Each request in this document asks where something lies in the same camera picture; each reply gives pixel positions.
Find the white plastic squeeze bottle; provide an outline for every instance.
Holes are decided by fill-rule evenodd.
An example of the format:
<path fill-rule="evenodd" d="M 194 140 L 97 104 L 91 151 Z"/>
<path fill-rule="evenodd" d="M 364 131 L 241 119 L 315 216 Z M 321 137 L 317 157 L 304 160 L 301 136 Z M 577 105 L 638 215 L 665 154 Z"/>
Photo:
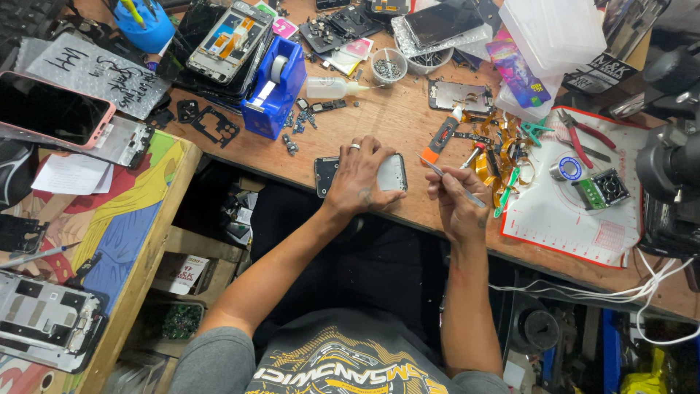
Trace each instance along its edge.
<path fill-rule="evenodd" d="M 310 76 L 307 78 L 308 98 L 339 99 L 345 95 L 357 96 L 360 91 L 369 89 L 369 86 L 360 86 L 357 82 L 346 82 L 343 78 L 331 76 Z"/>

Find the white repair mat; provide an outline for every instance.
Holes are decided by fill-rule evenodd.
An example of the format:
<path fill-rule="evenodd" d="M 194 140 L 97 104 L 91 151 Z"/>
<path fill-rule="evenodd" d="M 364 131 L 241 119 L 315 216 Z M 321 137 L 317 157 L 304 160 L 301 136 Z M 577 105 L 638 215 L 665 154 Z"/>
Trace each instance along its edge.
<path fill-rule="evenodd" d="M 571 181 L 557 182 L 552 179 L 549 168 L 555 161 L 559 162 L 566 156 L 578 159 L 573 149 L 557 141 L 556 135 L 564 140 L 571 139 L 557 115 L 557 108 L 565 108 L 577 121 L 600 130 L 617 145 L 613 151 L 600 140 L 576 128 L 582 145 L 612 159 L 612 163 L 606 163 L 589 155 L 594 167 L 590 170 L 581 163 L 583 174 L 580 179 L 615 167 L 631 195 L 629 198 L 604 210 L 586 211 Z M 545 122 L 545 127 L 555 131 L 541 134 L 538 139 L 542 147 L 532 147 L 529 156 L 537 174 L 534 182 L 529 186 L 516 185 L 520 194 L 510 194 L 500 232 L 504 236 L 594 264 L 620 268 L 621 256 L 641 236 L 642 189 L 635 162 L 638 150 L 646 142 L 648 131 L 568 107 L 557 108 L 549 113 Z M 531 175 L 530 166 L 524 165 L 521 178 L 529 180 Z"/>

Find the wire cutters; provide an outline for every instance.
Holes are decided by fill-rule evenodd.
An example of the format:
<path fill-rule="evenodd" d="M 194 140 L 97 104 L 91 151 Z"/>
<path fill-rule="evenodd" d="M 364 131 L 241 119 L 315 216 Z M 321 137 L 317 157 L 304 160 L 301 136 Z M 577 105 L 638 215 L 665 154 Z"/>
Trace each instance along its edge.
<path fill-rule="evenodd" d="M 578 139 L 578 134 L 576 134 L 576 128 L 579 128 L 579 130 L 581 130 L 582 132 L 601 140 L 602 143 L 604 143 L 608 148 L 615 149 L 615 143 L 610 141 L 610 138 L 607 138 L 605 135 L 603 135 L 603 133 L 588 125 L 577 122 L 576 119 L 574 119 L 571 115 L 567 114 L 566 111 L 564 111 L 563 109 L 560 109 L 558 111 L 558 114 L 559 118 L 569 131 L 571 143 L 573 144 L 573 148 L 576 151 L 576 154 L 586 165 L 586 167 L 593 168 L 593 162 L 591 162 L 591 160 L 588 158 L 586 152 L 583 151 L 583 148 L 581 147 L 581 142 Z"/>

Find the man's left hand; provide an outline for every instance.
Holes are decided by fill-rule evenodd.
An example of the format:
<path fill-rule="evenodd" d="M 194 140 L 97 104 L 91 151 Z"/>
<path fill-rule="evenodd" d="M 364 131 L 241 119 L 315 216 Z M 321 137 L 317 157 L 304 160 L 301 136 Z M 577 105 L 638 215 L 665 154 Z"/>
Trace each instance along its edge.
<path fill-rule="evenodd" d="M 379 166 L 396 153 L 394 148 L 383 148 L 371 135 L 356 137 L 353 144 L 360 149 L 340 147 L 338 170 L 325 195 L 324 205 L 345 217 L 353 217 L 369 210 L 381 210 L 394 201 L 406 197 L 403 190 L 382 191 L 377 183 Z"/>

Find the person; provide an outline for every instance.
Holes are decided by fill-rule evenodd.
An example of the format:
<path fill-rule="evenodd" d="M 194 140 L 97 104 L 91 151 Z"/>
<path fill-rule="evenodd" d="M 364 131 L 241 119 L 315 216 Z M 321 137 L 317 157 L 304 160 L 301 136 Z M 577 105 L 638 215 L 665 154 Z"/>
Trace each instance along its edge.
<path fill-rule="evenodd" d="M 287 322 L 260 349 L 256 364 L 256 329 L 315 256 L 357 214 L 383 210 L 406 197 L 404 191 L 382 191 L 377 184 L 379 165 L 395 152 L 372 136 L 340 147 L 323 204 L 209 309 L 178 361 L 170 393 L 509 393 L 488 298 L 489 207 L 478 208 L 463 188 L 482 201 L 490 201 L 491 194 L 470 169 L 443 167 L 442 179 L 434 172 L 426 175 L 428 195 L 438 201 L 450 244 L 440 328 L 443 368 L 399 319 L 352 306 L 311 311 Z"/>

